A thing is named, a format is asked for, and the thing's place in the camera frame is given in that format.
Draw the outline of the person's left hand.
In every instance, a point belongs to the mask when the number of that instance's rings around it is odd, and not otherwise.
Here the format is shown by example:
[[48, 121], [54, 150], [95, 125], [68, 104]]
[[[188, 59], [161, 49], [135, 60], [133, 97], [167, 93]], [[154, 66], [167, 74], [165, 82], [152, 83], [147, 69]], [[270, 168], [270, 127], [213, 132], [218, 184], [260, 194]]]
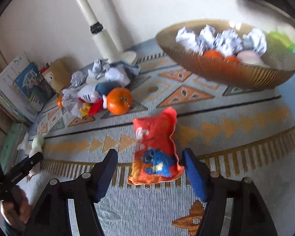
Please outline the person's left hand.
[[13, 187], [13, 193], [16, 194], [16, 201], [2, 201], [0, 212], [8, 225], [20, 230], [28, 222], [32, 206], [29, 204], [26, 193], [19, 186]]

